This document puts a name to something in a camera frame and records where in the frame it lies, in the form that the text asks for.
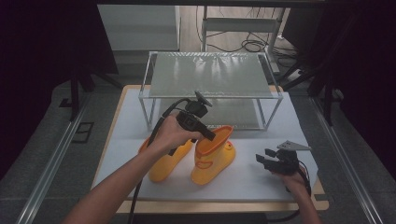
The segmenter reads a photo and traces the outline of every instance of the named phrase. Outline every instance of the black curtain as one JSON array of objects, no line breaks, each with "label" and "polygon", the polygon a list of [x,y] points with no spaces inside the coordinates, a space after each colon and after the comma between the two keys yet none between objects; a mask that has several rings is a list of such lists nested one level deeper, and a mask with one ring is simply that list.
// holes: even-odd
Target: black curtain
[{"label": "black curtain", "polygon": [[118,73],[97,5],[52,2],[0,3],[1,177],[73,69]]},{"label": "black curtain", "polygon": [[341,108],[396,178],[396,7],[369,1],[336,57]]}]

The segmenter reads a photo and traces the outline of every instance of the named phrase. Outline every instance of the black cable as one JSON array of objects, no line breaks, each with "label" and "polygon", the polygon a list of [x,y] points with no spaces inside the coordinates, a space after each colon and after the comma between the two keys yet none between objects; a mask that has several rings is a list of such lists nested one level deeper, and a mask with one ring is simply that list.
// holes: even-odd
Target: black cable
[{"label": "black cable", "polygon": [[304,167],[304,169],[306,171],[306,177],[307,177],[308,181],[311,181],[311,179],[309,177],[308,168],[306,168],[306,165],[302,161],[298,161],[298,162],[303,165],[303,167]]},{"label": "black cable", "polygon": [[267,218],[267,222],[285,222],[285,221],[292,220],[293,218],[297,217],[298,215],[300,215],[300,209],[297,209],[294,213],[292,213],[288,217],[282,217],[282,218],[277,218],[277,219],[271,219],[271,218],[268,219]]},{"label": "black cable", "polygon": [[[172,110],[177,108],[177,106],[183,101],[190,102],[191,100],[189,98],[180,99],[180,100],[174,102],[171,106],[168,107],[168,109],[166,109],[165,112],[163,112],[160,119],[155,124],[155,127],[151,133],[151,136],[149,137],[147,147],[154,141],[155,136],[157,135],[157,132],[160,130],[161,125],[163,125],[163,121],[166,119],[166,117],[168,117],[171,114]],[[137,195],[139,194],[139,190],[140,190],[140,187],[142,186],[142,182],[143,182],[143,180],[140,180],[140,182],[136,185],[136,188],[134,189],[134,197],[132,198],[131,209],[129,211],[129,216],[128,216],[128,223],[130,223],[130,224],[134,223],[134,208],[136,206]]]},{"label": "black cable", "polygon": [[[254,7],[247,13],[246,17],[249,14],[252,15],[253,9],[254,9]],[[259,10],[258,10],[258,12],[256,14],[256,18],[259,17],[260,10],[261,10],[261,8],[259,7]],[[276,8],[274,7],[271,18],[274,17],[275,10],[276,10]],[[195,29],[196,29],[196,32],[197,32],[197,36],[198,36],[200,42],[202,43],[203,39],[201,38],[201,36],[199,34],[199,29],[198,29],[198,7],[196,7],[196,9],[195,9]],[[211,37],[211,36],[215,36],[215,35],[222,35],[222,34],[225,34],[225,33],[227,33],[227,32],[225,31],[225,32],[215,33],[213,35],[207,35],[206,38]],[[249,39],[250,35],[254,35],[257,38],[259,38],[260,40]],[[247,38],[241,42],[241,48],[239,48],[239,49],[228,50],[228,49],[222,49],[222,48],[219,48],[219,47],[217,47],[215,45],[211,45],[211,44],[207,44],[207,43],[206,43],[206,45],[209,46],[209,47],[215,48],[215,49],[219,49],[219,50],[224,51],[224,52],[236,52],[236,51],[238,51],[240,49],[245,49],[247,52],[262,52],[262,51],[264,51],[265,47],[268,45],[268,38],[269,38],[269,34],[268,33],[267,33],[267,40],[263,40],[258,35],[255,35],[255,34],[249,32],[249,33],[247,33]],[[251,49],[250,46],[254,46],[254,47],[258,48],[258,49]],[[296,58],[296,54],[281,53],[281,52],[278,51],[278,49],[283,49],[283,48],[279,48],[279,47],[275,47],[274,46],[274,51],[273,51],[274,55],[282,56],[282,57],[286,57],[286,58],[292,58],[292,59]],[[295,49],[283,49],[283,50],[295,51]]]}]

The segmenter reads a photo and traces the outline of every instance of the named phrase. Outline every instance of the handheld controller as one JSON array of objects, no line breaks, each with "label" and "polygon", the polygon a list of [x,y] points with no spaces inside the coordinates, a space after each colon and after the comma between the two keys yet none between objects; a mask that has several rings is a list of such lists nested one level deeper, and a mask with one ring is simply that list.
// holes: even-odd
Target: handheld controller
[{"label": "handheld controller", "polygon": [[[197,96],[198,101],[189,101],[186,104],[185,110],[181,110],[178,113],[177,122],[184,130],[199,132],[205,138],[212,141],[216,135],[208,130],[206,126],[198,120],[198,118],[203,117],[207,113],[206,105],[212,106],[212,104],[210,104],[200,92],[196,91],[195,95]],[[170,150],[168,155],[173,156],[175,151],[175,148]]]},{"label": "handheld controller", "polygon": [[264,165],[264,169],[274,173],[282,175],[294,175],[295,173],[300,174],[305,182],[305,188],[311,195],[311,186],[309,184],[309,177],[306,177],[304,172],[300,169],[300,161],[297,158],[297,152],[295,150],[280,149],[273,151],[269,148],[265,149],[265,155],[278,158],[278,161],[271,161],[264,158],[264,156],[256,154],[256,161]]}]

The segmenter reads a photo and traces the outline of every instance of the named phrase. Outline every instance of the metal bracket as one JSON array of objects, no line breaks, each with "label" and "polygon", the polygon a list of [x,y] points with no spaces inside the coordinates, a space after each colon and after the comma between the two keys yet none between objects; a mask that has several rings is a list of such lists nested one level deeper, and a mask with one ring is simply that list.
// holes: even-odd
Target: metal bracket
[{"label": "metal bracket", "polygon": [[285,149],[285,150],[293,150],[293,151],[295,151],[295,150],[311,150],[312,149],[311,147],[306,147],[306,146],[303,146],[303,145],[300,145],[297,143],[293,143],[289,140],[280,144],[279,146],[277,146],[277,148]]},{"label": "metal bracket", "polygon": [[69,99],[63,98],[61,103],[59,104],[59,107],[72,107],[72,103],[69,103]]},{"label": "metal bracket", "polygon": [[81,122],[75,132],[72,143],[86,144],[90,138],[94,122]]}]

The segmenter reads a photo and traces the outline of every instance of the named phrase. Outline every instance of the white surface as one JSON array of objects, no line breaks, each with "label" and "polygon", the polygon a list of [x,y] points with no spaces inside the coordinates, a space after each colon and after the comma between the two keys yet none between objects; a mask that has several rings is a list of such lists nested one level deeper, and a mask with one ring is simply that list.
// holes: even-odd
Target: white surface
[{"label": "white surface", "polygon": [[113,50],[178,50],[178,6],[98,5]]},{"label": "white surface", "polygon": [[[195,185],[190,178],[194,165],[194,147],[177,165],[172,174],[161,183],[152,183],[146,176],[143,179],[139,199],[178,200],[178,201],[288,201],[281,180],[271,175],[263,165],[256,162],[256,154],[264,155],[265,148],[290,140],[308,146],[299,121],[287,93],[274,116],[272,128],[267,132],[233,132],[230,141],[236,148],[233,163],[205,186]],[[113,134],[94,185],[123,165],[140,148],[149,136],[143,112],[137,98],[138,90],[128,90],[119,113]],[[310,151],[298,151],[300,161],[308,167],[311,187],[316,181],[318,167]]]}]

